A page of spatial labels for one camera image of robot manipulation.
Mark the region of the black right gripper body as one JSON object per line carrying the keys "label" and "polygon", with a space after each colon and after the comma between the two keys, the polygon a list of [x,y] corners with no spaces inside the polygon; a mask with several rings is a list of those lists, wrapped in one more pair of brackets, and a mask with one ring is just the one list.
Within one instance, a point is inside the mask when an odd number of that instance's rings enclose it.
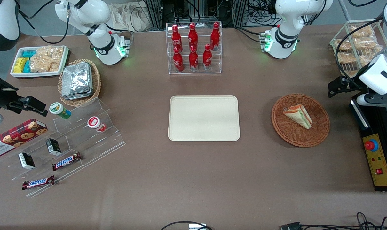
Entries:
{"label": "black right gripper body", "polygon": [[10,103],[16,101],[19,89],[0,78],[0,109],[10,109]]}

